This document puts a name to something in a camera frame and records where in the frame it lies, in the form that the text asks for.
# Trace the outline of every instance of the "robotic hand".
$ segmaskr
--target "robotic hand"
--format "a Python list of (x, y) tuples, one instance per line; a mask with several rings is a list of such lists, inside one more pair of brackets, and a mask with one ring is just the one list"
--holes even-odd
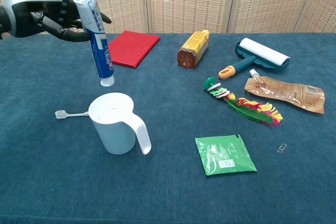
[[(102, 20), (111, 20), (101, 13)], [(59, 39), (82, 42), (91, 35), (68, 28), (82, 28), (74, 0), (2, 0), (0, 3), (0, 39), (2, 33), (23, 38), (43, 31)]]

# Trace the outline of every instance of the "white roller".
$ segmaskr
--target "white roller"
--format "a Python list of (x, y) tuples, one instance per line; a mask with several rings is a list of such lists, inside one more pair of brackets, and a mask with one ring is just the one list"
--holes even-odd
[(258, 42), (255, 42), (249, 38), (244, 38), (239, 45), (256, 55), (270, 62), (273, 62), (278, 66), (281, 66), (282, 64), (290, 60), (290, 57), (288, 57), (287, 55), (277, 52), (262, 44), (259, 44)]

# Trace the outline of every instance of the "lint roller handle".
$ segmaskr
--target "lint roller handle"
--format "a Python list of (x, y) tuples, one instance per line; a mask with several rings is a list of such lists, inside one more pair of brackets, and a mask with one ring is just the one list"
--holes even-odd
[(248, 66), (251, 66), (251, 64), (253, 63), (253, 61), (256, 60), (255, 56), (250, 56), (247, 57), (243, 60), (240, 60), (230, 66), (227, 66), (226, 68), (224, 68), (223, 70), (221, 70), (218, 73), (218, 76), (220, 79), (226, 79), (230, 76), (233, 76), (235, 73), (238, 73), (242, 70), (244, 70), (245, 68), (247, 68)]

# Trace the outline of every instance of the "orange handle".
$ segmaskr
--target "orange handle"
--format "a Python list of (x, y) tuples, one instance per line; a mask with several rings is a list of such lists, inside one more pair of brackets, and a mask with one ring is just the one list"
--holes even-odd
[(236, 70), (233, 66), (227, 66), (218, 73), (220, 79), (226, 79), (230, 76), (233, 76), (236, 73)]

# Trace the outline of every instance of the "mug handle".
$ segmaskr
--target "mug handle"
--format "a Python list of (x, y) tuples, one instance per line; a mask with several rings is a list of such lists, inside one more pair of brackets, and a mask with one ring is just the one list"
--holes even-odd
[(139, 141), (142, 154), (148, 154), (152, 148), (152, 144), (151, 140), (149, 139), (147, 127), (143, 120), (139, 116), (131, 113), (125, 116), (121, 121), (134, 130)]

